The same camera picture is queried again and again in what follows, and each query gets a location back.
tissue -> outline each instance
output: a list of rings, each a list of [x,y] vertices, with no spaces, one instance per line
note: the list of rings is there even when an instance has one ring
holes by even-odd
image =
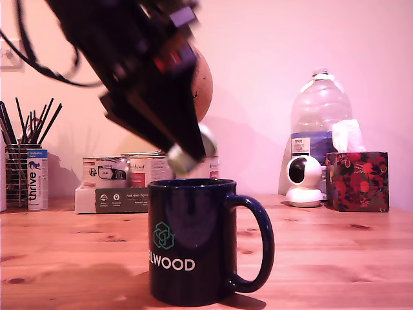
[[[360,126],[356,119],[344,119],[332,126],[334,148],[340,152],[365,152]]]

cable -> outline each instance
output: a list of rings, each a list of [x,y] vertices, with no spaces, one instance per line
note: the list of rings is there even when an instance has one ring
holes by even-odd
[[[16,11],[17,11],[17,20],[19,23],[19,31],[20,31],[20,36],[21,36],[21,41],[23,42],[23,47],[25,49],[27,58],[34,62],[34,63],[38,63],[37,61],[37,57],[36,54],[32,48],[32,44],[30,42],[30,39],[28,37],[26,28],[25,28],[25,24],[23,22],[23,18],[24,18],[24,11],[22,10],[22,5],[21,5],[21,0],[17,0],[16,1]],[[79,55],[79,49],[72,45],[75,51],[75,58],[74,58],[74,62],[73,62],[73,67],[70,69],[70,71],[64,75],[62,75],[64,78],[68,78],[68,77],[72,77],[77,69],[79,68],[79,64],[80,64],[80,55]]]
[[[74,85],[74,86],[79,86],[79,87],[97,87],[97,86],[101,86],[102,82],[95,82],[95,83],[78,83],[78,82],[74,82],[74,81],[70,81],[69,79],[66,79],[64,76],[62,76],[61,74],[54,74],[53,71],[51,71],[49,68],[47,67],[43,67],[41,66],[39,63],[35,63],[33,61],[30,61],[26,56],[24,56],[18,48],[16,48],[12,42],[10,42],[10,40],[5,36],[5,34],[3,33],[3,31],[0,28],[0,36],[6,41],[6,43],[8,44],[8,46],[10,46],[10,48],[25,62],[27,63],[29,66],[31,66],[34,70],[38,71],[40,74],[48,77],[48,78],[52,78],[52,79],[56,79],[60,82],[66,83],[66,84],[70,84],[70,85]]]

wall outlet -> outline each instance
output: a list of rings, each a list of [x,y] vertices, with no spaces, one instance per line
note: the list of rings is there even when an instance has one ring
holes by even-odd
[[[21,40],[11,40],[15,47],[23,53],[23,43]],[[23,71],[25,62],[8,46],[4,40],[0,40],[1,50],[1,71]]]

can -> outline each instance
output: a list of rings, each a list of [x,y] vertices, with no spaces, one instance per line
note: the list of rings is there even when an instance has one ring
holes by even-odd
[[[188,174],[176,174],[179,179],[195,179],[195,178],[219,178],[219,156],[208,157],[198,163],[194,170]]]
[[[84,157],[81,187],[94,189],[127,187],[127,174],[127,158]]]
[[[128,156],[130,187],[148,187],[152,181],[170,180],[174,173],[161,152],[123,153]]]
[[[27,200],[29,210],[48,208],[47,150],[27,150]]]

tissue box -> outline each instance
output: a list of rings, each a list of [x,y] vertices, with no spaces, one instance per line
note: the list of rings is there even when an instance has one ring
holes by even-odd
[[[328,153],[327,204],[337,211],[388,212],[386,152]]]

